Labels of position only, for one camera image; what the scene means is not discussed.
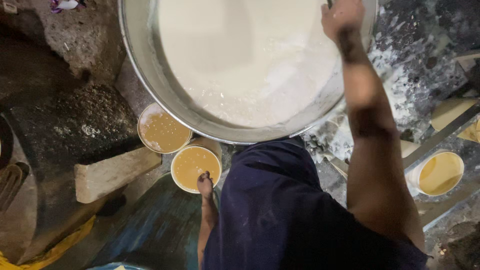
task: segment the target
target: yellow plastic bag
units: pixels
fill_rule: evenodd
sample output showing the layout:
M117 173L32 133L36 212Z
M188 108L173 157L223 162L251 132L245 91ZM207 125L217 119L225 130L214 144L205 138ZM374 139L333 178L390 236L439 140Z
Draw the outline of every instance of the yellow plastic bag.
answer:
M60 241L60 243L54 246L51 250L31 259L29 262L20 266L9 263L8 259L5 258L3 253L0 251L0 270L38 270L50 265L54 261L61 258L69 248L80 242L80 240L85 238L85 236L90 233L93 223L95 222L95 218L96 216L92 216L92 218L89 219L85 224L80 226L69 236L65 237L65 239Z

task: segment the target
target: yellow liquid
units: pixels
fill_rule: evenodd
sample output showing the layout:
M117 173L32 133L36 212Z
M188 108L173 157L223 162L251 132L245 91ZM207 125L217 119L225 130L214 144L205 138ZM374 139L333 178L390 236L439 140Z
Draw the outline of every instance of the yellow liquid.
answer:
M213 184L220 177L220 164L216 156L201 147L189 147L176 155L173 161L173 174L184 187L198 191L197 179L205 171L210 172Z
M452 153L435 156L425 164L420 173L420 189L429 195L440 195L462 177L459 157Z
M153 114L144 124L142 136L160 152L178 150L190 137L190 130L167 113Z

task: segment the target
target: steel basin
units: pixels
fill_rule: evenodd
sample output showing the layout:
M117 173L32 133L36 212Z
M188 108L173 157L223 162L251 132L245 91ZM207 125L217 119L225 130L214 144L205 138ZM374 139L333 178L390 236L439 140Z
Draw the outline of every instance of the steel basin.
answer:
M156 18L161 0L119 0L119 20L123 42L135 72L155 101L171 116L194 132L231 144L256 142L301 134L322 121L343 97L341 61L314 102L290 120L270 127L233 126L192 106L192 101L168 66L163 53ZM366 15L362 36L369 48L377 15L377 0L363 0Z

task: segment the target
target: blue surface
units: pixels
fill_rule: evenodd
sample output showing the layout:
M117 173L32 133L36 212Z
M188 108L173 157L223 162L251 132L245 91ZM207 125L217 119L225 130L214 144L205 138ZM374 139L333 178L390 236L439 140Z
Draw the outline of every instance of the blue surface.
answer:
M111 234L92 265L127 262L153 269L197 269L201 206L199 194L178 188L170 174L162 176Z

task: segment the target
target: wooden board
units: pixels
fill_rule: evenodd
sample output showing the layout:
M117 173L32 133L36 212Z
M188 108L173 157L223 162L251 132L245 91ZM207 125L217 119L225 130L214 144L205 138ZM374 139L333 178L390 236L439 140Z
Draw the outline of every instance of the wooden board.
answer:
M162 164L161 154L146 147L90 165L75 165L77 201L91 203Z

